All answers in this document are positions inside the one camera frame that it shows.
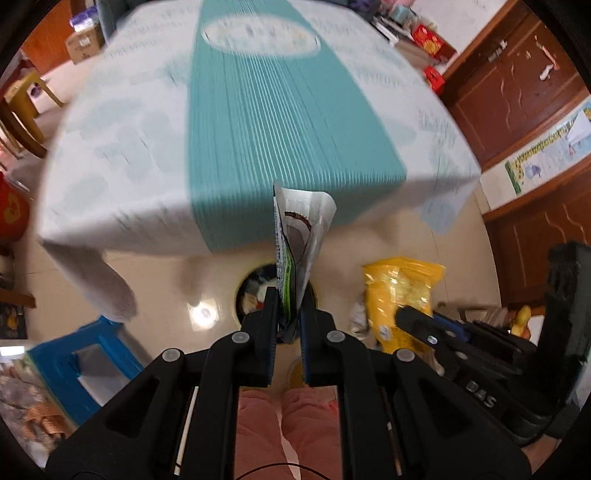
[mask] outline black cable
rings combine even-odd
[[[313,468],[310,468],[309,466],[304,466],[304,465],[300,465],[299,463],[291,463],[291,462],[269,463],[268,465],[258,466],[256,468],[253,468],[249,472],[243,473],[241,476],[239,476],[235,480],[241,480],[242,478],[246,477],[247,475],[250,475],[251,473],[258,472],[259,470],[263,470],[265,468],[269,468],[270,466],[278,466],[278,465],[298,466],[300,468],[303,468],[304,470],[308,470],[309,472],[315,473],[316,475],[318,475],[320,478],[323,478],[324,480],[330,480],[330,478],[328,478],[326,475],[322,475],[322,473],[317,472],[316,470],[314,470]]]

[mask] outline yellow plastic bag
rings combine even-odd
[[[363,267],[365,308],[369,325],[384,352],[409,348],[426,355],[431,348],[396,327],[398,307],[410,305],[432,315],[431,288],[443,278],[445,267],[405,257],[388,258]]]

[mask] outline snack wrapper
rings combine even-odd
[[[432,349],[396,326],[396,311],[410,305],[432,316],[431,288],[443,278],[445,267],[405,257],[388,258],[363,267],[365,307],[370,327],[384,352],[408,348],[420,356]]]
[[[283,305],[281,340],[292,343],[297,334],[297,312],[310,279],[312,263],[335,216],[336,204],[325,192],[273,186],[277,289]]]

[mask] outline red box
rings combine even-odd
[[[433,30],[425,27],[425,25],[418,24],[413,31],[413,40],[430,57],[439,60],[442,63],[447,62],[456,54],[456,49],[453,48],[445,39],[436,34]]]
[[[443,85],[445,84],[443,76],[430,65],[423,70],[423,73],[425,74],[425,81],[431,87],[431,90],[441,95],[443,93]]]

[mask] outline brown wooden door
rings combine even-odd
[[[499,43],[505,50],[494,58]],[[541,46],[560,66],[540,80],[551,64]],[[584,83],[548,28],[518,2],[453,74],[444,103],[483,169],[517,150],[528,133],[569,103]]]
[[[570,240],[591,241],[591,157],[583,162],[579,174],[556,188],[549,185],[542,198],[491,221],[485,216],[503,306],[542,305],[548,250]]]
[[[74,31],[69,0],[61,0],[35,27],[22,44],[22,49],[41,74],[47,73],[70,59],[66,39]]]

